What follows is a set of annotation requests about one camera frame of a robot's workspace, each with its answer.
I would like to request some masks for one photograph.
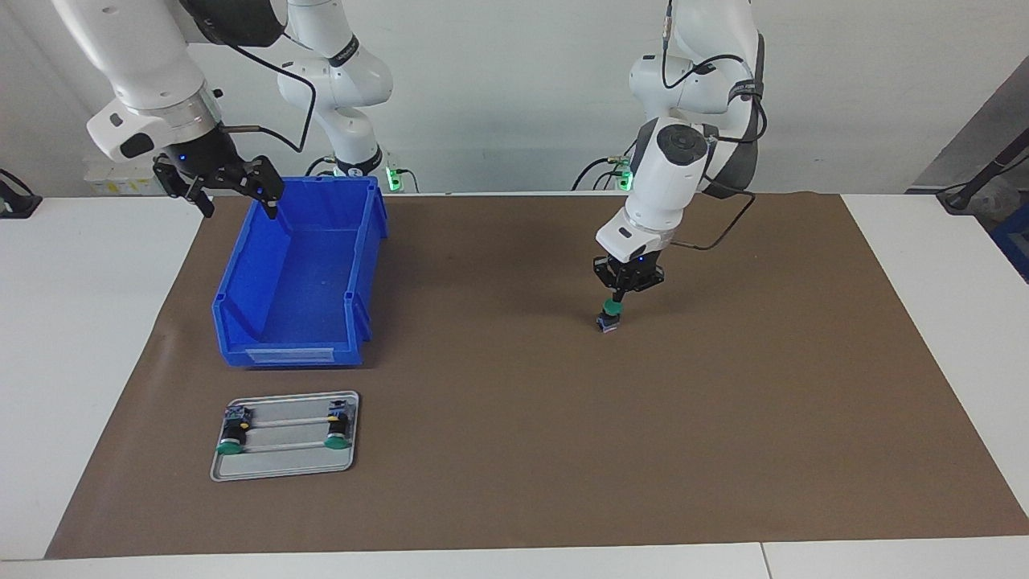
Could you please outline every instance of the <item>black strap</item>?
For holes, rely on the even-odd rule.
[[[354,55],[357,53],[357,48],[360,46],[361,42],[357,39],[357,36],[355,35],[351,37],[350,42],[348,42],[347,45],[340,50],[340,53],[328,60],[328,64],[332,68],[340,68],[341,66],[347,64],[347,61],[354,58]]]
[[[343,160],[336,159],[335,166],[339,167],[340,170],[343,171],[345,174],[350,175],[351,177],[363,177],[365,175],[370,175],[371,171],[378,169],[379,165],[381,165],[382,161],[383,161],[383,149],[382,147],[379,147],[376,150],[376,153],[371,156],[371,158],[368,158],[367,160],[358,162],[356,165],[351,165],[350,162],[345,162]]]

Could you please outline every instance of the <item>blue box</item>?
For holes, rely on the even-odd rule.
[[[229,366],[356,366],[386,208],[370,177],[290,177],[270,219],[250,207],[214,299]]]

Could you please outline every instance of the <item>green button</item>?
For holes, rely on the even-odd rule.
[[[607,316],[622,316],[622,304],[615,302],[614,300],[608,299],[604,302],[604,314]]]
[[[342,436],[330,436],[325,438],[325,447],[332,450],[346,450],[350,448],[350,441]]]
[[[219,443],[218,446],[215,447],[215,450],[218,451],[218,455],[239,455],[240,453],[243,453],[243,446],[238,442],[226,440],[225,442]]]

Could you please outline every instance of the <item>black cable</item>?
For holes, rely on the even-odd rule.
[[[765,106],[761,104],[761,98],[759,96],[757,96],[757,95],[750,95],[750,98],[753,99],[753,104],[751,106],[753,106],[753,107],[755,107],[757,109],[757,115],[758,115],[758,117],[760,118],[760,121],[761,121],[761,129],[759,131],[757,131],[757,134],[754,137],[749,138],[749,139],[737,139],[737,138],[733,138],[733,137],[715,137],[720,142],[724,142],[724,143],[737,143],[737,144],[756,143],[757,140],[760,139],[761,137],[764,137],[765,133],[768,132],[768,130],[769,130],[769,117],[768,117],[768,114],[765,113]]]
[[[725,190],[728,190],[728,191],[730,191],[732,193],[735,193],[735,194],[748,194],[750,192],[749,190],[747,190],[745,188],[736,188],[736,187],[731,187],[731,186],[729,186],[726,184],[719,183],[719,182],[715,181],[714,179],[712,179],[711,177],[707,176],[706,173],[704,175],[702,175],[701,178],[703,178],[705,181],[707,181],[707,182],[709,182],[711,184],[716,184],[716,185],[720,186],[721,188],[723,188],[723,189],[725,189]]]
[[[397,169],[397,175],[411,175],[412,180],[415,181],[415,192],[422,192],[422,187],[418,186],[418,175],[415,174],[411,169]]]
[[[306,145],[307,142],[308,142],[308,132],[311,130],[311,118],[314,116],[314,113],[315,113],[315,101],[318,99],[318,88],[316,88],[315,85],[314,85],[314,83],[312,83],[310,80],[308,80],[307,78],[305,78],[305,77],[303,77],[303,76],[300,76],[298,74],[293,74],[292,72],[289,72],[288,70],[285,70],[285,69],[283,69],[281,67],[278,67],[278,66],[276,66],[276,65],[274,65],[274,64],[265,61],[264,59],[261,59],[260,57],[257,57],[255,55],[252,55],[252,53],[248,52],[247,50],[244,50],[243,48],[237,46],[236,44],[230,44],[228,42],[225,42],[224,39],[220,39],[220,40],[226,46],[228,46],[229,48],[232,48],[232,49],[236,50],[237,52],[243,55],[248,60],[251,60],[251,61],[253,61],[253,62],[255,62],[255,63],[263,66],[264,68],[274,70],[274,71],[278,72],[279,74],[282,74],[284,76],[288,76],[288,77],[292,78],[293,80],[297,80],[299,82],[303,82],[304,84],[307,84],[308,88],[311,89],[311,104],[308,106],[308,116],[307,116],[307,119],[304,120],[304,132],[300,134],[300,144],[298,144],[298,145],[294,144],[292,141],[290,141],[286,137],[282,136],[281,134],[276,133],[275,131],[273,131],[271,129],[267,129],[264,126],[259,126],[258,125],[258,126],[255,126],[253,130],[250,130],[248,128],[242,128],[242,129],[245,129],[245,130],[239,130],[239,129],[241,129],[240,126],[226,126],[226,129],[229,129],[229,130],[230,129],[237,129],[236,132],[239,132],[239,133],[254,133],[254,132],[256,132],[256,133],[264,133],[265,135],[271,135],[271,136],[279,139],[280,141],[286,143],[286,145],[289,146],[289,148],[293,149],[294,151],[301,152],[304,150],[304,145]]]
[[[999,173],[996,174],[996,177],[999,177],[1000,175],[1003,175],[1004,173],[1008,173],[1010,171],[1014,171],[1015,169],[1017,169],[1019,167],[1019,165],[1022,165],[1026,160],[1029,160],[1029,154],[1026,154],[1025,156],[1023,156],[1022,158],[1020,158],[1016,162],[1012,162],[1007,167],[1004,167],[1003,171],[1000,171]],[[933,191],[933,194],[939,194],[942,192],[947,192],[949,190],[954,190],[956,188],[963,187],[963,186],[969,184],[970,182],[971,181],[968,180],[968,181],[965,181],[963,183],[956,183],[956,184],[953,184],[953,185],[950,185],[950,186],[947,186],[947,187],[944,187],[944,188],[939,188],[939,189],[936,189],[935,191]]]
[[[736,55],[717,55],[707,59],[700,64],[694,66],[685,72],[678,80],[668,83],[668,43],[669,37],[672,34],[672,12],[673,12],[673,2],[674,0],[668,0],[668,8],[665,10],[665,32],[662,34],[661,39],[661,81],[665,84],[665,88],[672,89],[679,84],[686,81],[694,73],[706,68],[711,63],[718,61],[736,61],[742,65],[746,65],[746,61]]]
[[[611,184],[611,177],[616,177],[622,174],[622,171],[609,171],[607,173],[602,173],[597,177],[597,182],[593,183],[593,190],[607,190],[607,187]],[[604,188],[600,188],[600,180],[607,177],[607,183],[604,184]]]
[[[317,160],[315,160],[314,162],[312,162],[311,166],[308,167],[308,170],[304,172],[304,176],[305,177],[310,177],[311,173],[314,173],[315,172],[315,168],[317,168],[319,165],[321,165],[322,162],[332,162],[332,161],[333,161],[333,159],[332,159],[331,156],[322,156],[322,157],[318,158]]]
[[[10,171],[7,171],[6,169],[0,169],[0,175],[3,175],[5,177],[7,177],[8,179],[11,180],[12,183],[14,183],[17,186],[24,188],[25,192],[28,192],[29,194],[36,194],[36,193],[32,192],[32,189],[29,188],[29,185],[25,184],[25,181],[23,181],[22,179],[17,178]]]
[[[635,147],[636,147],[636,142],[637,142],[637,141],[639,141],[639,139],[638,139],[638,138],[636,138],[636,139],[633,139],[633,144],[629,145],[629,148],[627,148],[627,149],[626,149],[626,151],[622,153],[622,156],[629,156],[629,152],[630,152],[630,151],[631,151],[631,150],[632,150],[633,148],[635,148]],[[616,177],[616,176],[617,176],[617,174],[616,174],[616,173],[614,173],[614,171],[611,171],[611,173],[608,173],[608,176],[607,176],[607,182],[605,182],[605,183],[604,183],[604,190],[607,190],[607,187],[611,186],[611,178],[612,178],[612,177]]]
[[[703,70],[703,69],[707,68],[708,65],[710,65],[711,63],[715,63],[715,62],[718,62],[718,61],[735,61],[735,62],[738,62],[740,64],[745,64],[744,60],[741,59],[740,57],[736,56],[736,55],[717,55],[717,56],[711,57],[710,59],[706,59],[706,60],[701,61],[700,64],[694,66],[693,68],[690,68],[689,70],[687,70],[685,74],[683,74],[682,76],[680,76],[678,80],[676,80],[675,82],[672,82],[671,84],[669,84],[668,83],[668,71],[666,70],[666,68],[668,66],[668,42],[666,41],[665,44],[664,44],[664,46],[661,49],[661,80],[662,80],[662,82],[665,83],[665,87],[666,88],[668,88],[668,89],[675,88],[679,84],[682,84],[683,82],[685,82],[686,78],[689,78],[690,76],[693,76],[695,73],[699,72],[700,70]]]
[[[740,222],[740,219],[742,219],[743,215],[746,214],[747,209],[750,209],[750,206],[753,205],[754,201],[757,198],[757,195],[750,192],[749,190],[742,191],[740,194],[745,194],[750,198],[747,201],[746,205],[744,205],[743,208],[740,209],[740,212],[736,214],[736,217],[733,218],[732,222],[729,223],[729,226],[725,227],[725,230],[721,231],[721,234],[718,236],[718,239],[714,240],[714,243],[711,243],[710,245],[694,245],[693,243],[686,243],[684,241],[672,240],[672,245],[675,245],[676,247],[685,247],[687,249],[696,249],[698,251],[708,251],[710,249],[714,249],[715,247],[717,247],[718,244],[721,243],[721,241],[729,236],[730,231],[733,230],[733,227],[736,226],[736,223]]]
[[[587,165],[586,169],[582,169],[582,172],[579,173],[579,176],[575,179],[575,184],[572,185],[571,190],[577,189],[579,183],[582,182],[583,178],[586,178],[587,173],[589,173],[590,171],[592,171],[594,167],[597,167],[599,165],[603,165],[604,162],[607,162],[608,158],[609,158],[608,156],[602,156],[602,157],[594,160],[593,162]]]
[[[1029,154],[1026,154],[1025,156],[1023,156],[1022,158],[1020,158],[1017,162],[1013,162],[1013,164],[1008,165],[1007,167],[1004,167],[1004,170],[1001,171],[1001,172],[999,172],[999,173],[997,173],[997,176],[999,177],[1000,175],[1003,175],[1004,173],[1007,173],[1009,171],[1014,171],[1015,169],[1018,169],[1019,165],[1022,165],[1027,159],[1029,159]]]

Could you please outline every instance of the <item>green led light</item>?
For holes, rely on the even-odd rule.
[[[390,190],[400,190],[400,187],[403,186],[403,182],[400,181],[400,175],[389,167],[386,168],[386,178],[389,179]]]
[[[618,188],[622,190],[632,190],[633,189],[633,172],[623,171],[622,177],[618,178]]]

